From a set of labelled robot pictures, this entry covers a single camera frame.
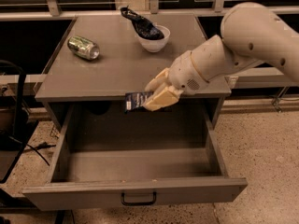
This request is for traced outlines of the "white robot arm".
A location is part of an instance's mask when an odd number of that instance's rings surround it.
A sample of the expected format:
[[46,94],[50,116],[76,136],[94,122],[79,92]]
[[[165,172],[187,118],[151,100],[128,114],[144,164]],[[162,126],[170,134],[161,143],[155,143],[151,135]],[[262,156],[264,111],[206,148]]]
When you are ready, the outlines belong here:
[[257,3],[232,7],[221,21],[221,33],[177,57],[145,90],[149,111],[195,95],[216,78],[268,63],[299,82],[299,34],[274,12]]

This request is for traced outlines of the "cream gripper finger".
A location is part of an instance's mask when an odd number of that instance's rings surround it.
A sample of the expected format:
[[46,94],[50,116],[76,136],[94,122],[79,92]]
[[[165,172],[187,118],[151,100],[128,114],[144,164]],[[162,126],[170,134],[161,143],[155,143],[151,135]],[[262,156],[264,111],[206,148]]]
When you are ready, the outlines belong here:
[[145,91],[163,91],[168,90],[170,87],[170,82],[168,79],[169,69],[165,68],[160,72],[154,79],[152,79],[146,86]]
[[148,88],[152,95],[143,103],[143,107],[149,111],[156,111],[178,102],[183,90],[175,88],[167,83],[160,84],[157,88]]

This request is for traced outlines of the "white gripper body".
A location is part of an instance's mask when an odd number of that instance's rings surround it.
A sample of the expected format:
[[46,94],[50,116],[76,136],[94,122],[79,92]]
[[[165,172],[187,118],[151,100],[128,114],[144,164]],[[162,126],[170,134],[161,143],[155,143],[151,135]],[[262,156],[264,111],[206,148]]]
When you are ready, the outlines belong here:
[[195,95],[208,86],[201,74],[195,68],[190,50],[176,58],[169,68],[168,79],[170,83],[186,95]]

